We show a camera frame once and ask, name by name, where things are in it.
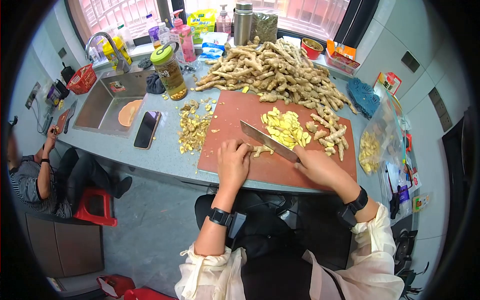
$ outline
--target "smartphone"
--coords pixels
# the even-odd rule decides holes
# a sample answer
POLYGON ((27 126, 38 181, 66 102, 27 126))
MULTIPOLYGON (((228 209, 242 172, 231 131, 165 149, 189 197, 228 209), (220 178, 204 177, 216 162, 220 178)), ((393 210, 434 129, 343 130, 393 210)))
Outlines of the smartphone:
POLYGON ((156 127, 160 121, 159 111, 148 111, 144 114, 142 123, 135 137, 133 146, 138 149, 148 150, 152 145, 153 135, 155 134, 156 127))

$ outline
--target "kitchen knife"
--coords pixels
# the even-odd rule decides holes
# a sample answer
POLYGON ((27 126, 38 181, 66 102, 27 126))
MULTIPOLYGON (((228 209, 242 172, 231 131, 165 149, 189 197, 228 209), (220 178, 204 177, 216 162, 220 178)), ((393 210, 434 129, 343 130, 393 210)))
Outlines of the kitchen knife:
POLYGON ((72 106, 70 106, 70 110, 68 111, 68 115, 67 115, 67 120, 65 121, 65 129, 63 130, 63 133, 67 133, 68 131, 68 123, 70 122, 70 119, 73 117, 73 114, 75 113, 75 108, 77 107, 77 100, 75 100, 73 103, 72 103, 72 106))
POLYGON ((242 120, 240 120, 240 127, 244 134, 253 138, 257 142, 264 144, 270 149, 274 150, 276 153, 280 154, 286 160, 289 160, 292 163, 300 162, 297 154, 295 154, 295 152, 290 150, 290 148, 277 142, 276 140, 272 139, 270 136, 266 135, 265 133, 261 132, 255 127, 245 123, 242 120))

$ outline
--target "window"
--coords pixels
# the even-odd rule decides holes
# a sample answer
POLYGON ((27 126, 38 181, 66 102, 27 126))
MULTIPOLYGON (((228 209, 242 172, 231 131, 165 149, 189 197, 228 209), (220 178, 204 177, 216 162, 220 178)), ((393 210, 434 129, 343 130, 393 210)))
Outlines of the window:
MULTIPOLYGON (((237 0, 185 0, 187 15, 202 9, 227 4, 229 15, 237 0)), ((287 29, 321 40, 334 39, 343 21, 350 0, 253 0, 253 11, 278 15, 278 28, 287 29)))
MULTIPOLYGON (((146 16, 160 22, 156 0, 68 0, 72 18, 85 41, 91 35, 105 31, 113 35, 115 28, 125 24, 133 39, 147 36, 146 16)), ((170 11, 172 1, 168 0, 170 11)))

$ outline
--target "stainless steel thermos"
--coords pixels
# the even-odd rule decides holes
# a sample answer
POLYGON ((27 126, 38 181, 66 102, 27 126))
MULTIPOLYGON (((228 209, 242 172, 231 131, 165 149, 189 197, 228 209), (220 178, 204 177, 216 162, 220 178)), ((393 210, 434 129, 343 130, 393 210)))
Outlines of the stainless steel thermos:
POLYGON ((233 16, 233 43, 236 46, 245 46, 250 40, 252 30, 253 4, 251 2, 237 2, 233 16))

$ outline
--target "white blouse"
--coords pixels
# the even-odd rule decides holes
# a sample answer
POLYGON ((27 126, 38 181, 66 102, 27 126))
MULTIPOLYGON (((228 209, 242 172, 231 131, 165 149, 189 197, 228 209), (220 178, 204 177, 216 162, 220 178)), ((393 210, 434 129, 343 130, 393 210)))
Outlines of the white blouse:
MULTIPOLYGON (((377 215, 370 222, 352 228, 357 249, 352 253, 353 266, 347 270, 331 271, 339 282, 346 299, 399 299, 404 283, 394 275, 396 247, 390 229, 388 210, 379 203, 377 215)), ((196 255, 194 244, 180 255, 188 255, 180 265, 181 279, 175 285, 180 300, 244 300, 241 267, 247 262, 243 248, 233 253, 225 247, 221 256, 196 255)), ((340 299, 331 277, 306 251, 303 259, 312 264, 310 297, 313 300, 340 299)))

